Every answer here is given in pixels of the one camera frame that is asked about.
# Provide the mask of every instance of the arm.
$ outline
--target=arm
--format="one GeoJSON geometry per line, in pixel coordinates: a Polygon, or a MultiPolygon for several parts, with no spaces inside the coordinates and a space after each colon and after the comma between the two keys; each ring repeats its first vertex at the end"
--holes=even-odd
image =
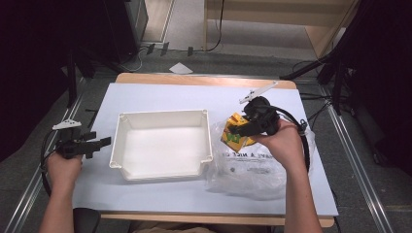
{"type": "Polygon", "coordinates": [[[279,126],[273,136],[256,135],[252,139],[268,147],[286,170],[285,232],[322,232],[296,126],[282,119],[279,126]]]}
{"type": "Polygon", "coordinates": [[[72,196],[81,168],[79,155],[65,159],[55,152],[49,157],[52,191],[39,232],[74,232],[72,196]]]}

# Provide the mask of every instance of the person's right hand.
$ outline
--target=person's right hand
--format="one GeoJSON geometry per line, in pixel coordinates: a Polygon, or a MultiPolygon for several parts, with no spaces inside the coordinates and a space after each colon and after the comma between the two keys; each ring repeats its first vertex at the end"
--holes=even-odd
{"type": "Polygon", "coordinates": [[[270,153],[284,168],[305,168],[302,141],[297,133],[297,127],[293,123],[279,119],[279,130],[275,135],[251,136],[256,142],[266,146],[270,153]]]}

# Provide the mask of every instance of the metal rail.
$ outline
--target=metal rail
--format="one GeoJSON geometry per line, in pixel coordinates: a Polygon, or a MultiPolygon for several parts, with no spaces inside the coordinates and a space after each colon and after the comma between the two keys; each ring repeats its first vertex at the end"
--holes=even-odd
{"type": "MultiPolygon", "coordinates": [[[[321,93],[323,95],[330,95],[329,90],[321,85],[321,93]]],[[[391,223],[386,215],[385,209],[377,195],[369,177],[361,163],[361,159],[358,156],[357,150],[352,143],[351,137],[346,129],[345,123],[343,122],[342,116],[339,116],[332,106],[328,107],[330,117],[342,142],[343,148],[345,149],[348,160],[352,166],[355,177],[360,185],[360,190],[363,193],[363,197],[366,200],[366,204],[369,211],[375,220],[376,227],[379,232],[387,233],[394,232],[391,223]]]]}

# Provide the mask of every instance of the yellow object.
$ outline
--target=yellow object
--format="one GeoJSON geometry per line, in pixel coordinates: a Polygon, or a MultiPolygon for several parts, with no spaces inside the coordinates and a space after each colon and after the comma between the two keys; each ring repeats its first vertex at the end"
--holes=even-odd
{"type": "Polygon", "coordinates": [[[249,137],[240,137],[239,134],[232,134],[230,133],[230,130],[228,129],[228,127],[231,125],[239,126],[247,122],[248,121],[244,119],[242,116],[240,116],[237,113],[234,113],[227,120],[226,125],[224,126],[224,131],[221,137],[221,141],[236,152],[241,150],[243,147],[253,145],[255,143],[254,140],[250,139],[249,137]]]}

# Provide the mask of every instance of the person's left hand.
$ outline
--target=person's left hand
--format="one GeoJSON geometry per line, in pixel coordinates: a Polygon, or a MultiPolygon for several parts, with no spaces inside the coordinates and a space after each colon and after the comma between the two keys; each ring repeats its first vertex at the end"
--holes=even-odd
{"type": "Polygon", "coordinates": [[[82,170],[82,155],[71,159],[63,158],[54,152],[48,158],[48,172],[51,178],[52,191],[73,191],[77,177],[82,170]]]}

